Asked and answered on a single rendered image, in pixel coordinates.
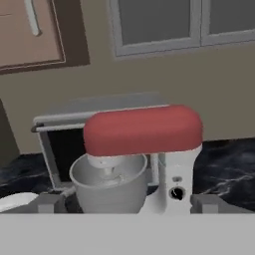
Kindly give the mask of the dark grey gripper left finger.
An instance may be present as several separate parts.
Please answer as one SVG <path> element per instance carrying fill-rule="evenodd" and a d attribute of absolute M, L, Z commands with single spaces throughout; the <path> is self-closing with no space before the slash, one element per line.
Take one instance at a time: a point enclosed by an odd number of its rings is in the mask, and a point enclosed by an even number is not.
<path fill-rule="evenodd" d="M 26 205 L 22 213 L 66 213 L 65 199 L 60 194 L 40 194 Z"/>

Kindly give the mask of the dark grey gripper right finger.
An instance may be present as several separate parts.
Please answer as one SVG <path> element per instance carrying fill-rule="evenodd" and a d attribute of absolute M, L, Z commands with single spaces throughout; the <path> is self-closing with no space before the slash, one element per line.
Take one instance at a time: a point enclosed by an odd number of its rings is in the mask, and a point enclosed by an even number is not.
<path fill-rule="evenodd" d="M 215 194 L 193 194 L 190 197 L 191 213 L 200 214 L 242 214 L 251 210 L 225 202 Z"/>

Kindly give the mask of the grey stand mixer bowl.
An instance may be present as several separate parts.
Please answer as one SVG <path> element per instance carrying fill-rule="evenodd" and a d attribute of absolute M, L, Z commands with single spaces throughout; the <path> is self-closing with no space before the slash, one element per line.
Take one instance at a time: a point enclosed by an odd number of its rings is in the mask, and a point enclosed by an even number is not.
<path fill-rule="evenodd" d="M 78 202 L 85 213 L 139 213 L 147 192 L 147 159 L 128 155 L 115 168 L 117 177 L 105 179 L 104 171 L 80 156 L 70 168 Z"/>

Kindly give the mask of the red and white stand mixer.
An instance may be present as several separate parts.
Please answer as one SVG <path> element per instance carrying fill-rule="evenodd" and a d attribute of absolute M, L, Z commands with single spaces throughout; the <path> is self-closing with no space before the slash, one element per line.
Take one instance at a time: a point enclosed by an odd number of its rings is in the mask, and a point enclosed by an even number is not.
<path fill-rule="evenodd" d="M 85 124 L 92 164 L 113 166 L 122 155 L 148 154 L 150 195 L 144 212 L 188 214 L 194 163 L 202 150 L 202 121 L 183 105 L 97 113 Z"/>

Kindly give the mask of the white plate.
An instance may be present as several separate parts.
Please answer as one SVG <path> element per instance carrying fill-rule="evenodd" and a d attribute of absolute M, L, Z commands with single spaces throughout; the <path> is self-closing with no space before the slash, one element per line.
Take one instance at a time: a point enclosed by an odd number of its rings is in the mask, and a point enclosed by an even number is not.
<path fill-rule="evenodd" d="M 0 212 L 27 205 L 37 197 L 38 194 L 33 192 L 21 192 L 0 198 Z"/>

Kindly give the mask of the grey toaster oven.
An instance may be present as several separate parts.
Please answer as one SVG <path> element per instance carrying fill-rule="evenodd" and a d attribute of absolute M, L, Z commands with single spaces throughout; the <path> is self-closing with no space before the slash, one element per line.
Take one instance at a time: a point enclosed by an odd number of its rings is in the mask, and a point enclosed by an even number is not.
<path fill-rule="evenodd" d="M 38 136 L 53 188 L 62 191 L 72 186 L 69 169 L 86 152 L 83 128 L 90 116 L 166 105 L 157 92 L 122 94 L 70 100 L 34 117 L 31 132 Z"/>

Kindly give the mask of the grey framed window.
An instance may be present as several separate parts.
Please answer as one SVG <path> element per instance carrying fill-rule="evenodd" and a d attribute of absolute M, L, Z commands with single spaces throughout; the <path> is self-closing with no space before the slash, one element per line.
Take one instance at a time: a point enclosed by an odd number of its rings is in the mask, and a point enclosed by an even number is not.
<path fill-rule="evenodd" d="M 255 41 L 255 0 L 108 0 L 118 57 Z"/>

